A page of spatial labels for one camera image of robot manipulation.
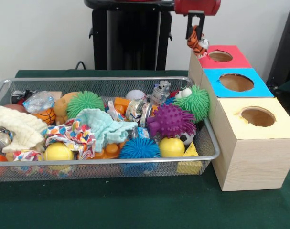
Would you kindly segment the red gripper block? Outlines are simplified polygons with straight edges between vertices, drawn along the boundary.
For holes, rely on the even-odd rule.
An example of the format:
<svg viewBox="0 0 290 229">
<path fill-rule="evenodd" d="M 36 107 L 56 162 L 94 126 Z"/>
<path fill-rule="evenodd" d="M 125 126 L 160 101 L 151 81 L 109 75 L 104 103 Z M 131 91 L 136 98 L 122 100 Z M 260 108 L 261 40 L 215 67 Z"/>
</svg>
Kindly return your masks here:
<svg viewBox="0 0 290 229">
<path fill-rule="evenodd" d="M 221 0 L 175 0 L 174 11 L 176 14 L 186 15 L 189 11 L 200 11 L 204 14 L 197 14 L 196 16 L 200 19 L 199 25 L 196 28 L 197 39 L 202 39 L 203 26 L 206 16 L 215 16 L 220 8 Z M 187 15 L 187 28 L 186 36 L 188 39 L 193 32 L 193 17 L 194 14 Z"/>
</svg>

